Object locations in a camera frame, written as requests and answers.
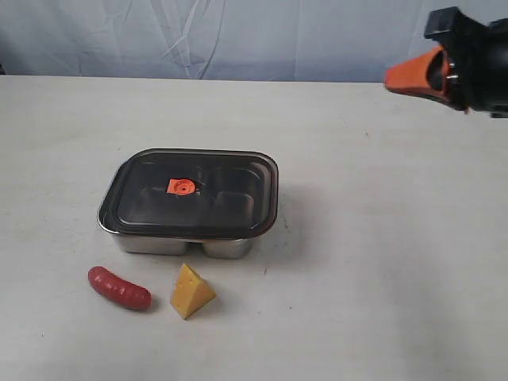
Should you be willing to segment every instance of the yellow cheese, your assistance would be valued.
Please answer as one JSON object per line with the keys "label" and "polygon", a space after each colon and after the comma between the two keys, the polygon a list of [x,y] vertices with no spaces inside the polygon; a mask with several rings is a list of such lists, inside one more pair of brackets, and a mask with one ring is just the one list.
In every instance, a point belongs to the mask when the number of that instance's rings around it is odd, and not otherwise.
{"label": "yellow cheese", "polygon": [[170,303],[183,319],[187,319],[215,296],[212,287],[196,271],[183,264]]}

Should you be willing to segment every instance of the toy sausage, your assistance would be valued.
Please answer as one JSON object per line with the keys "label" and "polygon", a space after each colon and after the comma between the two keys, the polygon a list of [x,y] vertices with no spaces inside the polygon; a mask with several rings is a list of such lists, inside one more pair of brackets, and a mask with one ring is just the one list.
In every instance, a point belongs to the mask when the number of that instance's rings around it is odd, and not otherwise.
{"label": "toy sausage", "polygon": [[104,267],[88,271],[88,282],[100,295],[131,310],[146,310],[152,303],[150,291],[117,277]]}

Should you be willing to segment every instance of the stainless steel lunch box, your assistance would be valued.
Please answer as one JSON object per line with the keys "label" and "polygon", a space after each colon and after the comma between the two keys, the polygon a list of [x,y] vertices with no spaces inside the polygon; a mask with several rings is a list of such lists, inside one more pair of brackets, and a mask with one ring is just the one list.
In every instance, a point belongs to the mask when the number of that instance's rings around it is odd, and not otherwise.
{"label": "stainless steel lunch box", "polygon": [[278,168],[256,152],[150,149],[120,166],[98,223],[126,252],[238,259],[276,219]]}

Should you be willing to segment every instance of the black plastic lid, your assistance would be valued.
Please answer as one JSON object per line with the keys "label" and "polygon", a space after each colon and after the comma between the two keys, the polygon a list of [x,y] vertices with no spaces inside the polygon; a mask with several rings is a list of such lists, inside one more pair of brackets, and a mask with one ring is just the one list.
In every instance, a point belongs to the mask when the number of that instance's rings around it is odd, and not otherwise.
{"label": "black plastic lid", "polygon": [[277,214],[278,169],[256,152],[149,149],[121,166],[105,198],[119,233],[252,238]]}

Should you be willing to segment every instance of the white table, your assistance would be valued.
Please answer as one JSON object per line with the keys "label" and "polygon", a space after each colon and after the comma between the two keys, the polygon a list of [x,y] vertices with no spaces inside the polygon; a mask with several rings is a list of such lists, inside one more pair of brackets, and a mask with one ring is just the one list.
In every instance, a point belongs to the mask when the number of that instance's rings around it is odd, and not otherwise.
{"label": "white table", "polygon": [[[508,121],[377,84],[45,77],[0,77],[0,118],[2,379],[506,380]],[[269,154],[276,225],[242,260],[122,252],[96,211],[151,147]],[[184,260],[218,293],[189,321]]]}

